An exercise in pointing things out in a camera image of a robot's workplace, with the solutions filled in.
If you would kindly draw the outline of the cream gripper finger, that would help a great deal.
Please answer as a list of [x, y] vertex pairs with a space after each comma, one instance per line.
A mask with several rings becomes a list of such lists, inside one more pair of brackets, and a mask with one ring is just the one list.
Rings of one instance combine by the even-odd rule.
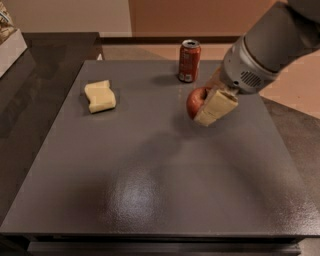
[[221, 67], [218, 67], [213, 72], [209, 80], [205, 83], [205, 86], [209, 88], [221, 89], [223, 87], [223, 83], [220, 81], [220, 73], [221, 73]]
[[238, 106], [238, 98], [227, 90], [210, 92], [194, 117], [194, 121], [209, 126]]

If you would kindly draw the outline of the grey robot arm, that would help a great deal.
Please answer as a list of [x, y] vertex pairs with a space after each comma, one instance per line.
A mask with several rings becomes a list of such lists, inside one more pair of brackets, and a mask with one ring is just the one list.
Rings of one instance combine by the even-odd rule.
[[296, 59], [320, 47], [320, 0], [275, 3], [227, 51], [205, 86], [192, 91], [187, 112], [208, 126], [238, 106], [239, 94], [256, 94]]

